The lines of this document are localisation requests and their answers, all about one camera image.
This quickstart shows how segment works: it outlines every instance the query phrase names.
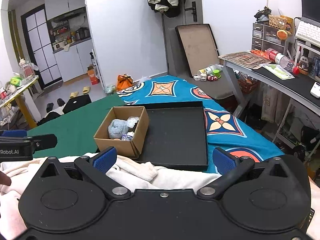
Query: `blue bedsheet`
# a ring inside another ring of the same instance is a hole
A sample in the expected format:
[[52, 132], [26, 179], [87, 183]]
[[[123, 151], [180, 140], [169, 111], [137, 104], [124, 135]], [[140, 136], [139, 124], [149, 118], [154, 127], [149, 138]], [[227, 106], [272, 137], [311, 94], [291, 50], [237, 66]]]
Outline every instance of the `blue bedsheet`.
[[202, 100], [207, 129], [209, 173], [217, 173], [212, 161], [215, 147], [221, 147], [238, 157], [250, 156], [256, 162], [283, 154], [272, 142], [235, 118], [201, 89], [183, 79], [163, 76], [117, 93], [130, 105]]

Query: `human hand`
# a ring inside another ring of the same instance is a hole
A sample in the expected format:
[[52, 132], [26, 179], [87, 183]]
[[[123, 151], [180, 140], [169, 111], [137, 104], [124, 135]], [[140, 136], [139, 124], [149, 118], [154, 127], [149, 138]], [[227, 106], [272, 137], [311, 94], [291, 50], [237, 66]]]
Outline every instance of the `human hand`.
[[1, 171], [0, 171], [0, 184], [6, 185], [6, 186], [11, 185], [11, 179]]

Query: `yellow table leg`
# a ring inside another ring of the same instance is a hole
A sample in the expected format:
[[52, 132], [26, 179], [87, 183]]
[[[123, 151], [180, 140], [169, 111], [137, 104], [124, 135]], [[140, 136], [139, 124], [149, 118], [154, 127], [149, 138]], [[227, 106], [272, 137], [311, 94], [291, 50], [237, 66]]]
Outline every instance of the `yellow table leg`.
[[37, 127], [36, 122], [33, 120], [32, 115], [30, 114], [29, 109], [27, 108], [27, 106], [26, 106], [26, 104], [24, 103], [24, 100], [21, 98], [21, 96], [18, 95], [18, 96], [15, 98], [15, 100], [16, 100], [19, 108], [20, 108], [20, 111], [22, 112], [22, 114], [24, 115], [27, 123], [29, 124], [29, 127], [30, 127], [31, 129]]

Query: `monitor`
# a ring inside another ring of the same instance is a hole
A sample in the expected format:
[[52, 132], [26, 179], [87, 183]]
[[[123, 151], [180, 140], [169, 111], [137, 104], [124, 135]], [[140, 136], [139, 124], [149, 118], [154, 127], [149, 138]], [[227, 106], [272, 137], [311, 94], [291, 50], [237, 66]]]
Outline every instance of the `monitor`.
[[302, 0], [302, 16], [320, 23], [320, 0]]

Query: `laptop keyboard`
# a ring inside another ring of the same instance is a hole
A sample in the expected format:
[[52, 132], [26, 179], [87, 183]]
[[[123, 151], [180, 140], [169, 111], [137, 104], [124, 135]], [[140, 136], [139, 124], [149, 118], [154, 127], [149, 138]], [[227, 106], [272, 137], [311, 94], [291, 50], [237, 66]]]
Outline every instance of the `laptop keyboard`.
[[296, 37], [320, 47], [320, 28], [318, 26], [300, 21]]

